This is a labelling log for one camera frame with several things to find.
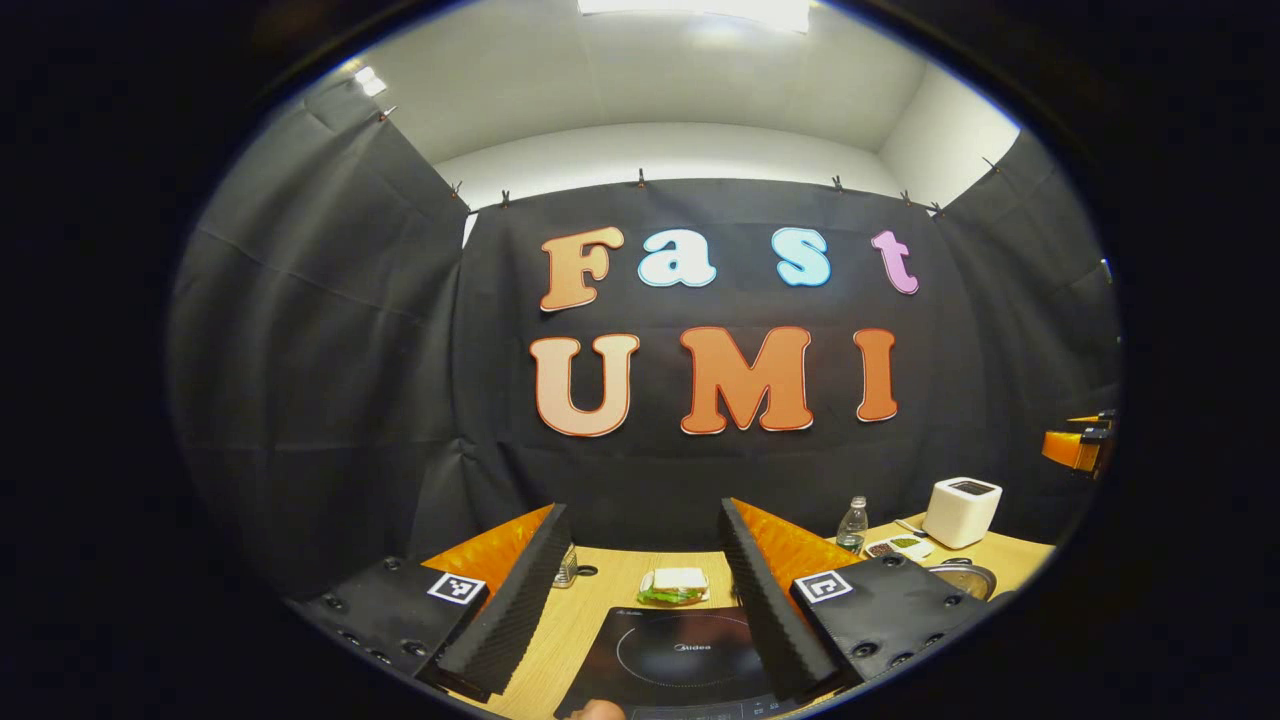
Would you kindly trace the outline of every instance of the light blue letter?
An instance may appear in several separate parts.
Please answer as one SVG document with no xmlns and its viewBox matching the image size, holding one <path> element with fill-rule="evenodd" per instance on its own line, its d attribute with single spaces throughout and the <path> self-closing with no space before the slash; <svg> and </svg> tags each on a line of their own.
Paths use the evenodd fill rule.
<svg viewBox="0 0 1280 720">
<path fill-rule="evenodd" d="M 663 250 L 671 243 L 676 247 Z M 640 261 L 639 269 L 640 279 L 646 284 L 668 287 L 680 282 L 689 287 L 703 287 L 716 279 L 716 268 L 707 256 L 707 238 L 694 231 L 654 233 L 644 241 L 644 249 L 650 255 Z"/>
<path fill-rule="evenodd" d="M 827 241 L 817 231 L 782 228 L 773 233 L 773 251 L 782 258 L 778 274 L 787 284 L 817 286 L 831 278 Z"/>
</svg>

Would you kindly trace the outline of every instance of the induction cooktop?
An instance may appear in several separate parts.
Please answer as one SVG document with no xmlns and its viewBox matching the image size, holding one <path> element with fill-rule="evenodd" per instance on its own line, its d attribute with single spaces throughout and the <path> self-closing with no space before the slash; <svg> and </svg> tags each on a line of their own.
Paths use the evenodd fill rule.
<svg viewBox="0 0 1280 720">
<path fill-rule="evenodd" d="M 627 720 L 756 720 L 797 707 L 769 691 L 741 607 L 611 609 L 556 717 L 591 698 Z"/>
</svg>

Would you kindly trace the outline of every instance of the white ceiling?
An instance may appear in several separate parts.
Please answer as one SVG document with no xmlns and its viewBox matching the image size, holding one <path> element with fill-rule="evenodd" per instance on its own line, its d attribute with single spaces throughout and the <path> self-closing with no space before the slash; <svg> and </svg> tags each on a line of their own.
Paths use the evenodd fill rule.
<svg viewBox="0 0 1280 720">
<path fill-rule="evenodd" d="M 813 3 L 809 32 L 681 13 L 582 17 L 576 0 L 476 0 L 360 55 L 430 163 L 590 126 L 705 122 L 878 152 L 925 60 Z"/>
</svg>

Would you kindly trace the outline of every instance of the black curtain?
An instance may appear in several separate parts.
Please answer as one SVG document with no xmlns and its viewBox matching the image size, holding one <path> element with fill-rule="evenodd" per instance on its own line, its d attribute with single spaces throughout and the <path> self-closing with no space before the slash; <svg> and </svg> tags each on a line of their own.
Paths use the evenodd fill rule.
<svg viewBox="0 0 1280 720">
<path fill-rule="evenodd" d="M 584 544 L 709 550 L 736 496 L 820 533 L 854 495 L 873 524 L 925 509 L 933 483 L 1005 488 L 993 529 L 1056 542 L 1091 483 L 1039 456 L 1043 432 L 1114 406 L 1116 311 L 1084 209 L 1024 133 L 941 217 L 902 200 L 769 181 L 598 186 L 467 208 L 374 104 L 325 83 L 265 126 L 209 202 L 170 318 L 170 392 L 215 516 L 288 594 L 388 553 L 424 559 L 548 502 Z M 596 300 L 543 313 L 552 237 L 613 225 L 625 245 Z M 831 279 L 791 287 L 771 238 L 812 228 Z M 709 243 L 705 287 L 637 275 L 652 233 Z M 892 231 L 920 283 L 902 295 L 870 238 Z M 680 429 L 691 363 L 680 334 L 728 328 L 755 357 L 799 325 L 814 425 Z M 884 328 L 897 416 L 861 423 L 854 332 Z M 599 438 L 548 428 L 529 345 L 567 336 L 572 398 L 595 407 L 590 346 L 634 333 L 631 410 Z"/>
<path fill-rule="evenodd" d="M 604 225 L 626 240 L 609 251 L 608 275 L 591 283 L 596 300 L 543 313 L 548 256 L 540 245 Z M 791 287 L 778 277 L 771 240 L 783 227 L 822 233 L 832 266 L 826 284 Z M 644 240 L 669 228 L 707 238 L 718 273 L 710 284 L 641 282 Z M 908 265 L 920 281 L 915 295 L 890 284 L 870 245 L 886 229 L 910 249 Z M 530 507 L 567 502 L 584 544 L 714 548 L 718 500 L 730 495 L 832 534 L 854 495 L 868 496 L 872 521 L 882 523 L 923 510 L 936 480 L 991 475 L 986 372 L 964 279 L 934 222 L 901 200 L 737 179 L 660 181 L 643 190 L 612 184 L 518 200 L 481 210 L 458 297 L 453 352 L 467 484 Z M 771 328 L 808 329 L 813 427 L 685 434 L 680 420 L 690 410 L 692 369 L 680 334 L 698 325 L 728 328 L 749 360 Z M 855 416 L 863 366 L 852 336 L 864 328 L 896 337 L 900 410 L 887 421 Z M 584 350 L 572 361 L 572 397 L 593 409 L 603 386 L 591 341 L 620 332 L 640 338 L 622 427 L 599 438 L 547 427 L 534 401 L 529 345 L 576 338 Z"/>
<path fill-rule="evenodd" d="M 1116 407 L 1119 309 L 1088 211 L 1044 146 L 1024 132 L 996 167 L 936 225 L 978 319 L 984 479 L 1005 488 L 993 529 L 1056 543 L 1093 483 L 1041 456 L 1043 433 Z"/>
<path fill-rule="evenodd" d="M 307 594 L 480 529 L 449 402 L 467 208 L 352 82 L 264 128 L 192 232 L 169 386 L 214 515 Z"/>
<path fill-rule="evenodd" d="M 923 511 L 933 483 L 970 475 L 1005 488 L 995 530 L 1057 542 L 1092 486 L 1039 448 L 1044 430 L 1115 404 L 1115 307 L 1088 217 L 1043 149 L 1024 133 L 1000 168 L 938 218 L 878 195 L 737 179 L 620 183 L 481 210 L 453 318 L 467 486 L 494 519 L 562 501 L 584 544 L 678 551 L 716 547 L 723 496 L 829 536 L 854 495 L 869 498 L 879 524 Z M 590 282 L 596 300 L 543 313 L 540 245 L 607 225 L 626 240 L 609 251 L 608 275 Z M 782 227 L 822 233 L 826 284 L 782 282 L 771 249 Z M 640 281 L 641 243 L 669 228 L 707 237 L 718 270 L 710 284 Z M 910 249 L 915 295 L 893 290 L 870 245 L 884 229 Z M 808 329 L 814 425 L 684 434 L 691 363 L 678 338 L 698 325 L 728 328 L 749 360 L 769 328 Z M 899 415 L 872 424 L 855 418 L 863 375 L 852 334 L 863 328 L 896 337 Z M 627 420 L 599 438 L 548 428 L 529 345 L 577 340 L 572 398 L 593 409 L 603 384 L 591 341 L 620 332 L 640 338 Z"/>
</svg>

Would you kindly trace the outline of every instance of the wooden table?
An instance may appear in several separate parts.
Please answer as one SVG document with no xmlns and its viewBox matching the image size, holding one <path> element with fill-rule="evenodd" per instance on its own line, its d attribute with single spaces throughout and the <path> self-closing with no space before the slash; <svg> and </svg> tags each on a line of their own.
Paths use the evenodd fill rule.
<svg viewBox="0 0 1280 720">
<path fill-rule="evenodd" d="M 924 512 L 904 518 L 919 528 Z M 908 530 L 890 523 L 872 528 L 867 542 L 873 543 Z M 1020 541 L 1007 536 L 987 533 L 982 541 L 960 551 L 938 548 L 923 565 L 937 565 L 951 557 L 970 557 L 974 565 L 996 574 L 995 593 L 1012 591 L 1036 571 L 1053 550 L 1051 544 Z M 553 588 L 543 609 L 543 618 L 534 633 L 524 660 L 511 678 L 507 692 L 492 696 L 488 703 L 477 703 L 465 697 L 460 700 L 497 712 L 513 720 L 550 720 L 556 706 L 564 697 L 600 629 L 600 623 L 611 607 L 652 607 L 636 602 L 640 578 L 657 568 L 701 568 L 710 580 L 712 598 L 690 606 L 731 607 L 730 588 L 733 578 L 722 552 L 632 552 L 579 547 L 580 565 L 594 565 L 599 574 L 579 577 L 570 588 Z M 817 698 L 820 702 L 831 696 Z"/>
</svg>

